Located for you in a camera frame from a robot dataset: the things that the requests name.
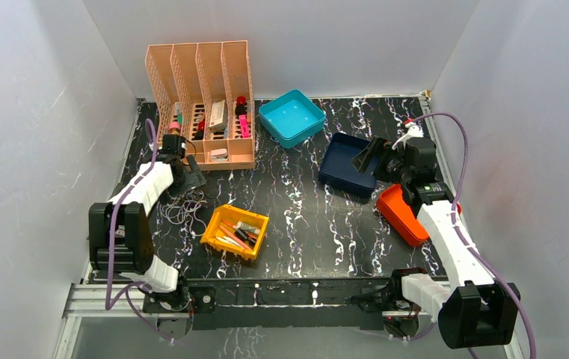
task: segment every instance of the pink marker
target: pink marker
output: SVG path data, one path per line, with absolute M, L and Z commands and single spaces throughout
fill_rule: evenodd
M 240 131 L 242 131 L 242 138 L 251 137 L 249 135 L 249 125 L 247 125 L 247 115 L 241 114 L 238 116 L 238 119 L 240 119 Z

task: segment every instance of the teal container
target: teal container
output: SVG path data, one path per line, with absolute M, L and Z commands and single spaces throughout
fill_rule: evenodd
M 270 101 L 258 110 L 260 123 L 284 148 L 294 147 L 324 128 L 326 114 L 299 90 Z

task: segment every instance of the tangled cables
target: tangled cables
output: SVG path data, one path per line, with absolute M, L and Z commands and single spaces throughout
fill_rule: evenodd
M 207 223 L 196 217 L 196 211 L 207 204 L 205 197 L 205 192 L 201 190 L 193 190 L 179 196 L 170 195 L 172 202 L 161 207 L 161 214 L 172 224 L 186 224 L 191 228 L 194 221 L 198 221 L 203 227 L 207 227 Z M 203 233 L 196 234 L 193 231 L 192 233 L 196 237 L 203 235 Z

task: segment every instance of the navy blue tray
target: navy blue tray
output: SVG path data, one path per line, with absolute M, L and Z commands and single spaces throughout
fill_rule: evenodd
M 362 174 L 354 169 L 351 162 L 369 142 L 341 132 L 334 134 L 319 168 L 319 182 L 361 197 L 370 197 L 377 184 L 377 180 L 370 173 L 379 160 L 372 159 L 366 172 Z

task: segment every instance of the blue container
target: blue container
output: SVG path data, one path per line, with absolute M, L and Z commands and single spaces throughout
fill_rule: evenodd
M 352 158 L 366 148 L 369 142 L 341 132 L 334 134 L 319 168 L 319 182 L 360 197 L 370 197 L 377 184 L 377 180 L 370 173 L 379 163 L 379 159 L 373 158 L 366 172 L 362 174 L 352 165 Z
M 326 114 L 299 90 L 260 106 L 260 123 L 284 148 L 294 147 L 324 128 Z

